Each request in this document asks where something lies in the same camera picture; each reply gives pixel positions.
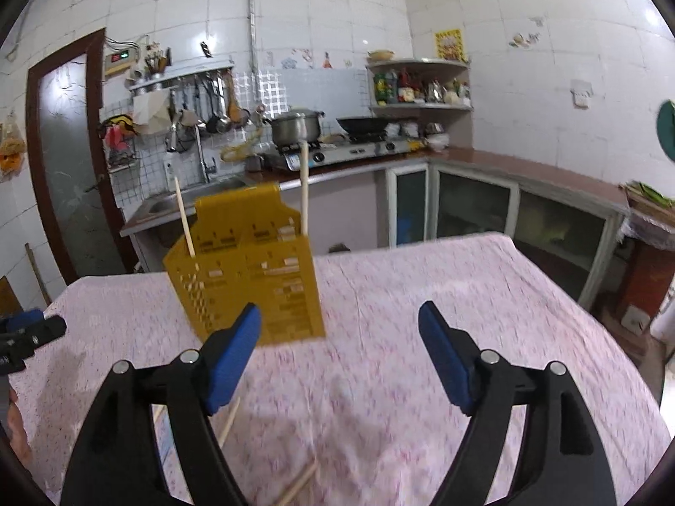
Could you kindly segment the person's left hand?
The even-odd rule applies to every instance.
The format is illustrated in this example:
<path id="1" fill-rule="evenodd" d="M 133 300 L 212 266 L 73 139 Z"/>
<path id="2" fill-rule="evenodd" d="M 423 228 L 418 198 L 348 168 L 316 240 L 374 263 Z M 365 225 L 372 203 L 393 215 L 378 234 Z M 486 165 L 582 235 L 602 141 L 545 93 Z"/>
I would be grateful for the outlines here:
<path id="1" fill-rule="evenodd" d="M 7 409 L 7 427 L 10 430 L 10 446 L 16 457 L 25 468 L 29 468 L 32 459 L 32 450 L 24 427 L 21 410 L 18 409 L 18 396 L 13 387 L 9 387 L 9 404 Z"/>

